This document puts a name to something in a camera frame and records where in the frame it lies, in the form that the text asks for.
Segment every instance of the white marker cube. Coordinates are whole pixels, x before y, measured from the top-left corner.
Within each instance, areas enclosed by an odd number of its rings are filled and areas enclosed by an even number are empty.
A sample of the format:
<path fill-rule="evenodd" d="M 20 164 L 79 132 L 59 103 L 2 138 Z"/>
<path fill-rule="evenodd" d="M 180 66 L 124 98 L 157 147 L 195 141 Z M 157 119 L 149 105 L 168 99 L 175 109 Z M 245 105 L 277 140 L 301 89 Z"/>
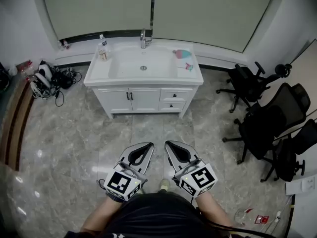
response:
<path fill-rule="evenodd" d="M 180 178 L 179 186 L 192 197 L 198 197 L 210 190 L 218 181 L 210 164 L 206 164 Z"/>
<path fill-rule="evenodd" d="M 104 187 L 112 195 L 128 201 L 140 188 L 141 181 L 112 169 L 105 180 Z"/>

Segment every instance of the black shirt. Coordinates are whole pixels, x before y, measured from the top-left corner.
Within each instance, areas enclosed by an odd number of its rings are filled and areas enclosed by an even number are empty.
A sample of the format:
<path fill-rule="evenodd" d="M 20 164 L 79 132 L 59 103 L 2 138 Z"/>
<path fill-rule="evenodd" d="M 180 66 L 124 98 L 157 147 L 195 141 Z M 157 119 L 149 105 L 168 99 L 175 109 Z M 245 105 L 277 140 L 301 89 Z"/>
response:
<path fill-rule="evenodd" d="M 65 238 L 90 238 L 68 232 Z M 98 238 L 223 237 L 184 198 L 170 193 L 136 195 L 124 203 Z"/>

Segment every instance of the person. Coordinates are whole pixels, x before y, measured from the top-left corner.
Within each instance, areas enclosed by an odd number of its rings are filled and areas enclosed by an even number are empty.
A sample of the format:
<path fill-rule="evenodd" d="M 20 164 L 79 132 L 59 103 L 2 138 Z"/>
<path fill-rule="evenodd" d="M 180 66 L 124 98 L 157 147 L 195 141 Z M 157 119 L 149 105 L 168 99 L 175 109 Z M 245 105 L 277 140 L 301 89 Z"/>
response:
<path fill-rule="evenodd" d="M 128 202 L 108 194 L 80 232 L 68 232 L 65 238 L 230 237 L 204 221 L 233 225 L 209 191 L 196 197 L 199 212 L 180 195 L 167 192 L 168 187 L 163 179 L 158 193 L 136 194 Z"/>

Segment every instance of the electrical outlet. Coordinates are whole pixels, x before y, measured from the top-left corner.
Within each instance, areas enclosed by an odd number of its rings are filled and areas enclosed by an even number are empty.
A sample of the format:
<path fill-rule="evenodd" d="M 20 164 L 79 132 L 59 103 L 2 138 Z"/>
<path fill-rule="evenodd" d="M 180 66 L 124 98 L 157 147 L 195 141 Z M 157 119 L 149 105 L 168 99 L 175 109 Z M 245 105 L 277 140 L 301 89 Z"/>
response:
<path fill-rule="evenodd" d="M 302 180 L 302 191 L 308 192 L 315 189 L 315 177 L 307 177 Z"/>

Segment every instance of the cabinet door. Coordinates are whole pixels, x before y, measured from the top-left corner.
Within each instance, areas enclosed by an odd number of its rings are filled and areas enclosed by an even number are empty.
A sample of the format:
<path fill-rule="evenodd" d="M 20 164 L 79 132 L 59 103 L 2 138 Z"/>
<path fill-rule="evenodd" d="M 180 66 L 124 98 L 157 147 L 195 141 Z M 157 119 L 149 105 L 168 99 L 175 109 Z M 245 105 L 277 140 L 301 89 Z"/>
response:
<path fill-rule="evenodd" d="M 133 111 L 154 112 L 159 110 L 160 88 L 129 88 Z"/>
<path fill-rule="evenodd" d="M 110 113 L 132 112 L 128 88 L 98 89 L 100 102 Z"/>

